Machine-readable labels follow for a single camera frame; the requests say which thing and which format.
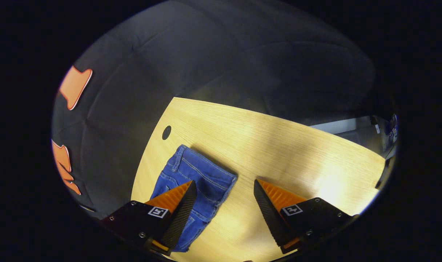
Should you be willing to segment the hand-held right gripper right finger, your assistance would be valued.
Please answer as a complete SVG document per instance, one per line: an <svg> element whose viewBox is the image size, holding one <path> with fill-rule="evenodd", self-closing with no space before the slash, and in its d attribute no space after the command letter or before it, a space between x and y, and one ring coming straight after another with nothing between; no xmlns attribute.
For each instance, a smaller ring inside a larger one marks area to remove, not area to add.
<svg viewBox="0 0 442 262"><path fill-rule="evenodd" d="M254 181L254 197L283 254L314 247L359 216L349 215L323 198L305 199L260 179Z"/></svg>

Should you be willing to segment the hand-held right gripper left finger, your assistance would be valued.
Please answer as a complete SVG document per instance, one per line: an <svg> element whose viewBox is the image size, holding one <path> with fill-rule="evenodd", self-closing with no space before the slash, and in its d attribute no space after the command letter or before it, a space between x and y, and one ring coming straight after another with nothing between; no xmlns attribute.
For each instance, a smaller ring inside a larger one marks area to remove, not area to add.
<svg viewBox="0 0 442 262"><path fill-rule="evenodd" d="M130 201L100 224L139 250L169 256L178 244L196 197L196 182L191 180L145 203Z"/></svg>

